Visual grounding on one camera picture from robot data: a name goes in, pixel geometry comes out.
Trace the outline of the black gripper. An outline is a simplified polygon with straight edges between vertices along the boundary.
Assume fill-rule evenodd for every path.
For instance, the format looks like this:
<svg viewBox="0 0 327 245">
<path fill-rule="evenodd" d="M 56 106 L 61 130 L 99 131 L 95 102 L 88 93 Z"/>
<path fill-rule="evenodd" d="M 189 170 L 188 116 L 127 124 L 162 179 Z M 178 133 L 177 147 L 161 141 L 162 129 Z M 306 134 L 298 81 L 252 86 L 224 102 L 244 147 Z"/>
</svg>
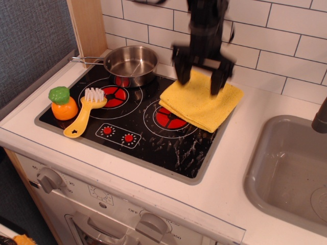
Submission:
<svg viewBox="0 0 327 245">
<path fill-rule="evenodd" d="M 212 28 L 191 27 L 189 45 L 173 46 L 173 61 L 178 81 L 185 85 L 190 80 L 192 66 L 214 70 L 211 76 L 211 95 L 217 95 L 232 77 L 235 59 L 221 53 L 223 25 Z"/>
</svg>

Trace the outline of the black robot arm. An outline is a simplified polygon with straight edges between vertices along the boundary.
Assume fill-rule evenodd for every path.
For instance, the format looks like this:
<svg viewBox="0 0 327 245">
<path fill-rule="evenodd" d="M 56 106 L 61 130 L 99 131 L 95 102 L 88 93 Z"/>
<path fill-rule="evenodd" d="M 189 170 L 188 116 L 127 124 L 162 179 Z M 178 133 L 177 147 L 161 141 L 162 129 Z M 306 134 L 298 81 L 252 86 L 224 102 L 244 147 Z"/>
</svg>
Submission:
<svg viewBox="0 0 327 245">
<path fill-rule="evenodd" d="M 185 85 L 193 66 L 212 72 L 211 95 L 217 95 L 232 76 L 235 62 L 221 54 L 228 1 L 188 1 L 191 38 L 188 46 L 174 45 L 172 60 L 177 79 Z"/>
</svg>

